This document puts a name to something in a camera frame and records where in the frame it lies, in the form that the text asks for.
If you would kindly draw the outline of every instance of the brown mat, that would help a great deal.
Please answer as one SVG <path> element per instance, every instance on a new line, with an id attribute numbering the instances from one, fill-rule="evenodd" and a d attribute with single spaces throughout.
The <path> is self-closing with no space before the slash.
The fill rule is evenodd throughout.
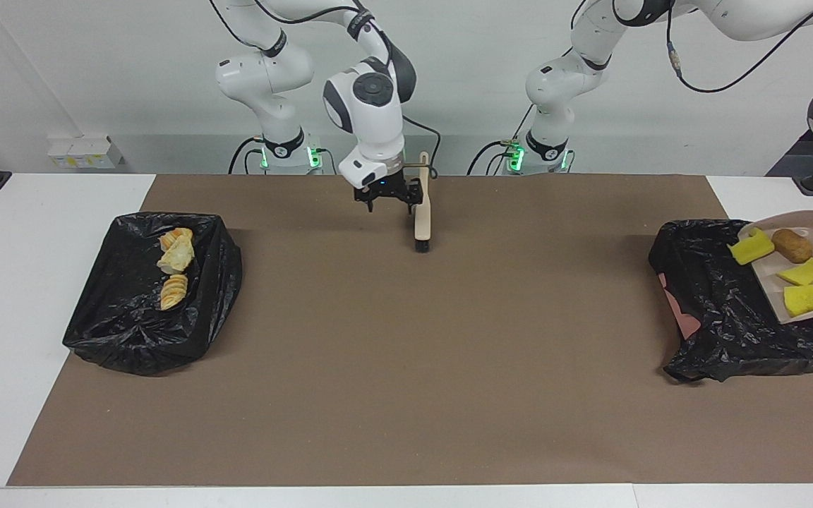
<path id="1" fill-rule="evenodd" d="M 722 217 L 703 177 L 433 182 L 406 207 L 323 177 L 159 176 L 145 210 L 221 214 L 246 285 L 168 376 L 71 356 L 9 485 L 813 483 L 813 375 L 674 386 L 648 254 Z"/>

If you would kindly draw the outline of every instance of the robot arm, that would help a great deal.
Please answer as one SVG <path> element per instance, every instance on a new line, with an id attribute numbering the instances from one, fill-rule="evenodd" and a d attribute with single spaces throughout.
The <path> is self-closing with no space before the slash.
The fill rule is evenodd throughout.
<path id="1" fill-rule="evenodd" d="M 313 80 L 313 61 L 253 0 L 215 0 L 216 12 L 236 39 L 255 51 L 222 61 L 219 88 L 253 110 L 262 126 L 269 167 L 312 167 L 313 153 L 296 107 L 281 93 Z"/>
<path id="2" fill-rule="evenodd" d="M 671 7 L 674 17 L 700 10 L 725 35 L 752 41 L 793 28 L 813 13 L 813 0 L 590 0 L 574 26 L 573 48 L 526 79 L 526 93 L 538 112 L 522 139 L 522 173 L 556 168 L 574 121 L 570 101 L 603 82 L 613 48 L 627 28 L 665 20 Z"/>
<path id="3" fill-rule="evenodd" d="M 260 51 L 223 61 L 217 70 L 219 84 L 226 95 L 248 105 L 259 116 L 267 145 L 272 142 L 268 147 L 281 147 L 283 153 L 290 153 L 298 141 L 302 142 L 303 130 L 294 119 L 296 110 L 275 94 L 301 87 L 313 77 L 309 56 L 287 41 L 277 23 L 312 19 L 314 14 L 326 12 L 316 20 L 343 26 L 370 55 L 330 78 L 323 91 L 332 122 L 358 140 L 339 165 L 341 174 L 352 186 L 363 189 L 402 170 L 400 105 L 413 95 L 416 72 L 359 0 L 220 2 L 222 6 L 217 10 L 236 38 Z"/>
<path id="4" fill-rule="evenodd" d="M 329 118 L 358 140 L 339 170 L 357 189 L 368 190 L 377 182 L 389 186 L 388 182 L 392 181 L 406 192 L 406 187 L 401 189 L 400 184 L 404 148 L 400 105 L 413 96 L 416 71 L 406 55 L 378 27 L 372 13 L 361 2 L 354 3 L 358 11 L 343 13 L 337 23 L 344 26 L 370 56 L 332 76 L 323 90 Z M 407 200 L 406 194 L 392 195 Z"/>

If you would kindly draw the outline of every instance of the brown food item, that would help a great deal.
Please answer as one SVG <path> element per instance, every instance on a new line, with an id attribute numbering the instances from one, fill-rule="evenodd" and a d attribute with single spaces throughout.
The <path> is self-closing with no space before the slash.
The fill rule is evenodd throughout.
<path id="1" fill-rule="evenodd" d="M 168 310 L 183 302 L 187 296 L 187 276 L 173 274 L 162 285 L 162 310 Z"/>
<path id="2" fill-rule="evenodd" d="M 190 241 L 193 241 L 193 231 L 187 228 L 174 228 L 168 231 L 167 234 L 162 235 L 162 237 L 159 238 L 162 252 L 169 250 L 171 245 L 174 245 L 174 242 L 177 241 L 178 238 L 181 238 L 181 236 L 190 238 Z"/>
<path id="3" fill-rule="evenodd" d="M 778 229 L 771 239 L 777 251 L 790 263 L 800 265 L 813 257 L 813 245 L 792 229 Z"/>
<path id="4" fill-rule="evenodd" d="M 161 260 L 158 260 L 155 266 L 167 274 L 181 274 L 187 270 L 192 260 L 193 244 L 187 235 L 180 235 L 165 254 L 162 254 Z"/>

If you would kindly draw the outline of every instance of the black trash bag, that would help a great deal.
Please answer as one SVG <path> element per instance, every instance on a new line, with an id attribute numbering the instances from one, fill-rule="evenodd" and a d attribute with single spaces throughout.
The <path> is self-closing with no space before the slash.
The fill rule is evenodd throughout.
<path id="1" fill-rule="evenodd" d="M 781 325 L 754 270 L 727 248 L 746 225 L 668 222 L 651 248 L 649 262 L 664 274 L 667 292 L 700 322 L 690 337 L 680 334 L 680 350 L 664 367 L 680 382 L 813 373 L 813 319 Z"/>
<path id="2" fill-rule="evenodd" d="M 167 275 L 155 266 L 159 237 L 193 230 L 187 297 L 160 310 Z M 240 290 L 240 250 L 217 215 L 140 212 L 117 217 L 62 344 L 86 361 L 152 375 L 198 360 L 212 345 Z"/>

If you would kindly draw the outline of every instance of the sponge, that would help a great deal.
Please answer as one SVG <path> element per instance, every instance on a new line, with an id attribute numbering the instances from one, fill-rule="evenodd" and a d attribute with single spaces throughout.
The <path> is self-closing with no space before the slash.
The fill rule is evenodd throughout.
<path id="1" fill-rule="evenodd" d="M 761 229 L 753 228 L 748 234 L 749 238 L 735 245 L 729 245 L 730 252 L 736 258 L 736 262 L 742 266 L 769 256 L 776 248 L 771 238 Z"/>
<path id="2" fill-rule="evenodd" d="M 793 318 L 813 311 L 813 285 L 789 286 L 783 289 L 786 310 Z"/>
<path id="3" fill-rule="evenodd" d="M 780 277 L 780 279 L 783 279 L 790 284 L 795 284 L 796 286 L 809 286 L 813 284 L 813 258 L 805 261 L 805 263 L 800 267 L 794 267 L 794 269 L 781 271 L 777 274 L 777 277 Z"/>

